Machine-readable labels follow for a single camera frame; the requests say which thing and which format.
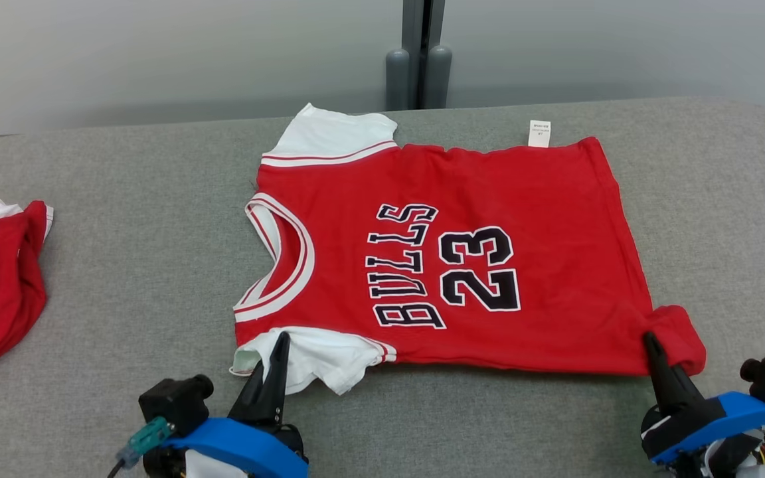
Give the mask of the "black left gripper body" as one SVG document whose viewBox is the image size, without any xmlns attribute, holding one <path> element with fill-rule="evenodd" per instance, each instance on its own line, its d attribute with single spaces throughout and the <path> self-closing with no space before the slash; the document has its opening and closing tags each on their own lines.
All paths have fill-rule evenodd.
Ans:
<svg viewBox="0 0 765 478">
<path fill-rule="evenodd" d="M 200 426 L 143 457 L 149 477 L 307 477 L 309 459 L 294 426 Z"/>
</svg>

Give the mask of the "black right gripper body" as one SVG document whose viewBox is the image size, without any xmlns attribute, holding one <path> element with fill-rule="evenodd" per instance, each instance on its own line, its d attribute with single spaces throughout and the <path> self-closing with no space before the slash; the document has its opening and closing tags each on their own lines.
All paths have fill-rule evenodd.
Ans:
<svg viewBox="0 0 765 478">
<path fill-rule="evenodd" d="M 765 477 L 765 403 L 709 398 L 671 416 L 651 411 L 647 459 L 673 477 Z"/>
</svg>

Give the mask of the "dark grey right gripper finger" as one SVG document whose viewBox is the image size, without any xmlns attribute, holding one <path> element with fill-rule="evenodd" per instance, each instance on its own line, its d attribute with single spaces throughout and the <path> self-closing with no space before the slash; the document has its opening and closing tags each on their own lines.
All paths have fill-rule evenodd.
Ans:
<svg viewBox="0 0 765 478">
<path fill-rule="evenodd" d="M 644 333 L 643 345 L 657 409 L 662 416 L 674 415 L 704 400 L 684 368 L 681 365 L 670 364 L 667 351 L 655 333 Z"/>
</svg>

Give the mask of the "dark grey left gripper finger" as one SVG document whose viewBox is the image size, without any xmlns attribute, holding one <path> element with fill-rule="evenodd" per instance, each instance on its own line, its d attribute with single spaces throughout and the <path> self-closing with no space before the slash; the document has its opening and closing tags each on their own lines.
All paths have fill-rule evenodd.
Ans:
<svg viewBox="0 0 765 478">
<path fill-rule="evenodd" d="M 291 339 L 287 332 L 281 332 L 270 355 L 270 369 L 263 379 L 259 402 L 263 406 L 263 422 L 268 426 L 282 424 Z"/>
<path fill-rule="evenodd" d="M 263 369 L 263 362 L 258 361 L 228 412 L 228 417 L 231 420 L 243 424 L 260 424 L 263 422 L 266 417 L 266 408 L 261 405 L 259 398 L 263 387 Z"/>
</svg>

